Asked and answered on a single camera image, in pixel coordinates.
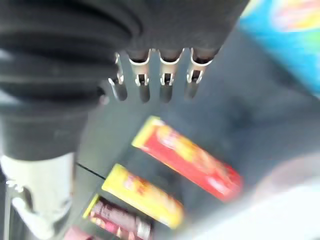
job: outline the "snack package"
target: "snack package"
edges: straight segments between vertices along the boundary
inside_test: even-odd
[[[183,219],[180,202],[119,164],[113,167],[102,189],[169,228],[175,229]]]
[[[98,237],[90,236],[89,234],[81,231],[77,227],[71,227],[66,232],[64,240],[101,240]]]
[[[236,197],[242,177],[182,136],[160,118],[151,116],[132,142],[222,201]]]
[[[123,240],[152,239],[149,223],[98,195],[92,199],[83,218],[89,218],[94,224]]]
[[[319,0],[250,0],[238,25],[320,97]]]

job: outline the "maroon package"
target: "maroon package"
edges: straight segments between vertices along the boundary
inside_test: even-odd
[[[152,227],[102,197],[95,197],[88,218],[123,240],[151,240]]]

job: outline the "gray floor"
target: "gray floor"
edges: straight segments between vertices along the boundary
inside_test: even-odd
[[[141,103],[131,80],[128,59],[123,55],[121,60],[128,99],[117,102],[111,95],[107,106],[91,114],[78,162],[103,178],[115,163],[124,165],[183,202],[188,219],[198,221],[228,204],[130,146],[149,115],[160,116],[209,153],[231,164],[244,177],[245,191],[278,163],[318,150],[319,101],[241,31],[230,35],[192,101],[183,99],[188,51],[181,58],[169,104],[159,102],[156,54],[151,56],[151,100],[146,104]],[[83,209],[96,192],[129,206],[103,193],[103,179],[98,176],[78,167],[76,179],[77,193],[69,224],[110,239],[108,233],[80,218]],[[155,239],[160,239],[158,233],[172,234],[159,223],[155,223],[155,231]]]

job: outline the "red package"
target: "red package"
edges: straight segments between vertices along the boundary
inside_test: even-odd
[[[166,125],[151,116],[132,145],[150,154],[222,201],[236,197],[242,189],[242,177]]]
[[[151,225],[96,195],[84,218],[123,240],[152,240]]]

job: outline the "yellow package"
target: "yellow package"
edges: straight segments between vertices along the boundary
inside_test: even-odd
[[[113,167],[102,189],[171,229],[175,229],[184,217],[180,202],[120,164]]]

